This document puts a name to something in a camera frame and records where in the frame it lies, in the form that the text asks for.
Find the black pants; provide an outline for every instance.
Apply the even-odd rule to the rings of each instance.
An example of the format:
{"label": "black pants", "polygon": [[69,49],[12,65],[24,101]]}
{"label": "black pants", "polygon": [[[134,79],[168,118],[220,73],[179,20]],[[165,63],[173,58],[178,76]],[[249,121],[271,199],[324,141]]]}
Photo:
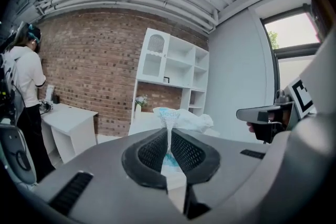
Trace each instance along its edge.
{"label": "black pants", "polygon": [[50,162],[43,143],[41,115],[39,105],[24,108],[17,126],[23,132],[31,158],[33,159],[37,182],[40,182],[50,172],[55,170]]}

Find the white shelf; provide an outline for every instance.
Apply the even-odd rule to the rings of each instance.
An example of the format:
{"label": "white shelf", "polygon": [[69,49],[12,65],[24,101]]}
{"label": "white shelf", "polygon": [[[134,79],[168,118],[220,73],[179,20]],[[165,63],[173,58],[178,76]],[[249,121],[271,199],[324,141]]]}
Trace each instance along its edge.
{"label": "white shelf", "polygon": [[191,90],[195,91],[195,92],[205,92],[205,90],[197,89],[197,88],[194,88],[194,87],[192,87]]}
{"label": "white shelf", "polygon": [[189,63],[186,63],[186,62],[183,62],[181,60],[174,59],[174,58],[171,58],[171,57],[167,57],[166,65],[176,66],[178,68],[189,68],[189,67],[192,66]]}
{"label": "white shelf", "polygon": [[[139,59],[138,81],[182,88],[180,108],[200,116],[204,112],[209,52],[185,40],[147,29]],[[132,107],[132,118],[135,105]]]}
{"label": "white shelf", "polygon": [[206,71],[207,71],[207,69],[205,69],[205,68],[195,66],[195,73],[204,73]]}
{"label": "white shelf", "polygon": [[202,106],[196,106],[196,105],[189,105],[189,108],[190,109],[202,109],[203,107]]}

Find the window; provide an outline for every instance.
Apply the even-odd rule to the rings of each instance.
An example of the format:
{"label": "window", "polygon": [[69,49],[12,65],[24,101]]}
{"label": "window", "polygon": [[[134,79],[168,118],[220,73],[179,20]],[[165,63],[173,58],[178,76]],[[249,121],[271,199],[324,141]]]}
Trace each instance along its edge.
{"label": "window", "polygon": [[265,25],[270,38],[273,35],[271,41],[276,41],[277,49],[320,42],[308,16],[308,14],[303,13]]}
{"label": "window", "polygon": [[313,60],[320,40],[308,5],[261,21],[272,48],[276,92],[300,76]]}

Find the window frame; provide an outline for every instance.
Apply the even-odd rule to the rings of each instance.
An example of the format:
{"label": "window frame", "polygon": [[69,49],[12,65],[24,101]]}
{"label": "window frame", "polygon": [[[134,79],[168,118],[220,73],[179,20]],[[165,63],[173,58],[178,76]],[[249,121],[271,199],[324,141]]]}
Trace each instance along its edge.
{"label": "window frame", "polygon": [[264,27],[267,40],[269,43],[269,48],[271,50],[271,55],[272,55],[273,69],[274,69],[274,86],[275,86],[274,100],[276,99],[276,92],[280,90],[279,60],[315,55],[318,49],[320,48],[321,43],[319,42],[319,43],[311,43],[311,44],[302,44],[302,45],[296,45],[296,46],[291,46],[291,47],[286,47],[286,48],[273,49],[271,40],[267,33],[266,24],[273,23],[277,20],[289,18],[289,17],[303,14],[303,13],[306,13],[308,15],[309,20],[312,22],[314,28],[316,29],[316,32],[318,33],[319,32],[318,28],[312,18],[311,6],[307,4],[303,4],[302,7],[294,8],[286,12],[267,17],[265,19],[260,19],[261,24]]}

